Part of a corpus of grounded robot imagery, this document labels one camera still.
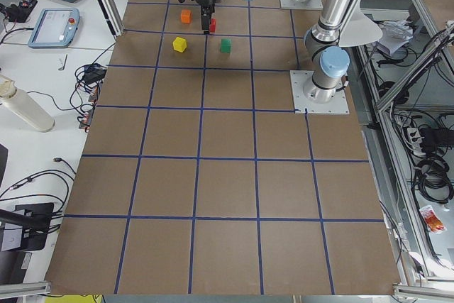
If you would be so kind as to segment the green wooden block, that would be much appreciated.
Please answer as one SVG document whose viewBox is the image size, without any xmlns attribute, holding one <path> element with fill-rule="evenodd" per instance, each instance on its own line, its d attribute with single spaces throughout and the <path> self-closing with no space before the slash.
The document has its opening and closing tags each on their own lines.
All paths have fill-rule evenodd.
<svg viewBox="0 0 454 303">
<path fill-rule="evenodd" d="M 231 53 L 231 39 L 230 38 L 222 38 L 221 39 L 221 45 L 220 45 L 220 51 L 221 53 Z"/>
</svg>

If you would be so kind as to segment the white cylinder bottle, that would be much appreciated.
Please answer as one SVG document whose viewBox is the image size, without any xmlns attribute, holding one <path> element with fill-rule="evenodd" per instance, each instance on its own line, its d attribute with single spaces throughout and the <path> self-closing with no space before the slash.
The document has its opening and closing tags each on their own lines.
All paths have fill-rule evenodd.
<svg viewBox="0 0 454 303">
<path fill-rule="evenodd" d="M 51 131 L 54 118 L 15 82 L 1 75 L 1 102 L 7 109 L 40 132 Z"/>
</svg>

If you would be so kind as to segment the orange wooden block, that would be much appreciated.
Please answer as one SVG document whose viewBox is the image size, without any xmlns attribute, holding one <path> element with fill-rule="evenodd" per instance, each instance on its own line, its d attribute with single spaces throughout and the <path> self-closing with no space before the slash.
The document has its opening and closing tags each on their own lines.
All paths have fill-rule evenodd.
<svg viewBox="0 0 454 303">
<path fill-rule="evenodd" d="M 190 24 L 192 22 L 192 11 L 189 9 L 182 9 L 180 13 L 181 23 Z"/>
</svg>

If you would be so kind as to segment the red wooden block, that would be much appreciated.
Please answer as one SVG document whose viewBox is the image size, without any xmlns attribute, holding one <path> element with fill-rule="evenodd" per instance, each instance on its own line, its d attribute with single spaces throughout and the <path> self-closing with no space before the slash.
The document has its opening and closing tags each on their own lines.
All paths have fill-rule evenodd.
<svg viewBox="0 0 454 303">
<path fill-rule="evenodd" d="M 209 32 L 210 33 L 215 33 L 216 32 L 216 19 L 212 18 L 210 25 L 209 25 Z"/>
</svg>

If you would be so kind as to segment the allen key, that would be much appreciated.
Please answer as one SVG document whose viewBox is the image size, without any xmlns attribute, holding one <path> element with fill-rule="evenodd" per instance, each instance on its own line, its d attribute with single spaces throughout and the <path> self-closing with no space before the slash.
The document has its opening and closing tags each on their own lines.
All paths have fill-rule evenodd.
<svg viewBox="0 0 454 303">
<path fill-rule="evenodd" d="M 63 58 L 59 59 L 60 66 L 57 69 L 58 71 L 64 71 L 65 70 L 66 64 L 67 64 L 67 59 L 68 59 L 68 54 L 65 54 L 65 56 Z"/>
</svg>

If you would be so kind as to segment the yellow wooden block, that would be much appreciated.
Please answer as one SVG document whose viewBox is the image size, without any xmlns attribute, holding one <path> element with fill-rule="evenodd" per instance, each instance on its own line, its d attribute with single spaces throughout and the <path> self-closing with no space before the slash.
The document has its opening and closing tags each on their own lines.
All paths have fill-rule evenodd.
<svg viewBox="0 0 454 303">
<path fill-rule="evenodd" d="M 175 51 L 183 53 L 187 49 L 187 40 L 185 38 L 177 36 L 172 41 L 172 47 Z"/>
</svg>

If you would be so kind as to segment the blue teach pendant near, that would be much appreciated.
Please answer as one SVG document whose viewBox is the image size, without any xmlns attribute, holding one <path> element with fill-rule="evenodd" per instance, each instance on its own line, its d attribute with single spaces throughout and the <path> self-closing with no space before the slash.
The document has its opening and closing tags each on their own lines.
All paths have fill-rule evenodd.
<svg viewBox="0 0 454 303">
<path fill-rule="evenodd" d="M 28 41 L 30 48 L 66 48 L 74 39 L 79 10 L 43 9 Z"/>
</svg>

